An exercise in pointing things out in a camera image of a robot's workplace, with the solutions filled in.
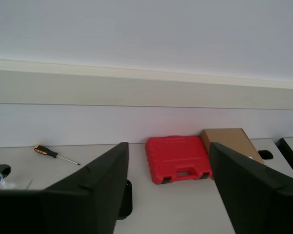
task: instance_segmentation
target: red toolbox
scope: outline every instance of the red toolbox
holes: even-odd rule
[[[199,136],[150,138],[146,156],[155,184],[212,176],[209,156]]]

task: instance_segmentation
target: desk surface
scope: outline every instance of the desk surface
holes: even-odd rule
[[[51,150],[82,166],[114,145],[57,146]],[[144,144],[129,145],[128,179],[133,186],[133,212],[116,223],[115,234],[235,233],[213,180],[187,180],[155,185],[151,181]],[[9,164],[7,181],[44,189],[81,167],[34,149],[0,148],[0,164]]]

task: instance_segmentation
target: screwdriver handle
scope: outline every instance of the screwdriver handle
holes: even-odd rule
[[[48,148],[42,146],[42,145],[36,145],[35,151],[42,155],[48,155],[54,158],[57,158],[58,154],[57,152],[53,152],[52,150],[49,150]]]

